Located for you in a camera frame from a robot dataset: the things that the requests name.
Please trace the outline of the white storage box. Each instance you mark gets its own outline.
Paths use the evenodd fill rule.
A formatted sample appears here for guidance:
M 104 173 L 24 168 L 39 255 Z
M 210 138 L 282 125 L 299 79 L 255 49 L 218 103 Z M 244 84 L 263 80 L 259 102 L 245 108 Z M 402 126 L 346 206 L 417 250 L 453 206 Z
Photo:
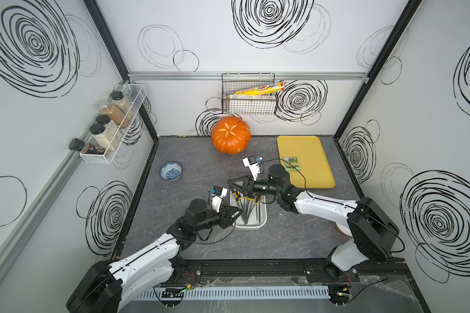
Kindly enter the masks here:
M 242 211 L 235 227 L 241 230 L 261 229 L 268 221 L 265 196 L 245 196 L 235 186 L 230 188 L 230 205 Z

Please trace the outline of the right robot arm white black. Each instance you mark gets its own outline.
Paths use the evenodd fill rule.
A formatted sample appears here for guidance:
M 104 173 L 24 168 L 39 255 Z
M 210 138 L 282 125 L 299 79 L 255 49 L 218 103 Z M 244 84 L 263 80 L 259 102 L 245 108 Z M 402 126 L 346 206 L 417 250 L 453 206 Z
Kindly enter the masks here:
M 270 166 L 266 179 L 244 176 L 228 180 L 228 186 L 251 199 L 273 196 L 285 211 L 317 216 L 342 227 L 350 240 L 335 247 L 323 263 L 326 278 L 333 282 L 365 261 L 386 262 L 399 236 L 398 227 L 371 198 L 338 200 L 313 194 L 294 186 L 280 164 Z

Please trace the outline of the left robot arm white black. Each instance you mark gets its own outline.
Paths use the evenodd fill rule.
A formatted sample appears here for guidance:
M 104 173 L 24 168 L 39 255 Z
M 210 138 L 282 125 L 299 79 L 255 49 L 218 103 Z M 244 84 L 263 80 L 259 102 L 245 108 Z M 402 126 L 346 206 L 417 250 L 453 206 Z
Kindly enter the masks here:
M 117 262 L 100 261 L 82 278 L 66 308 L 69 312 L 119 312 L 146 290 L 166 282 L 181 266 L 180 253 L 197 241 L 202 230 L 232 226 L 242 210 L 218 210 L 195 199 L 167 231 L 150 245 Z

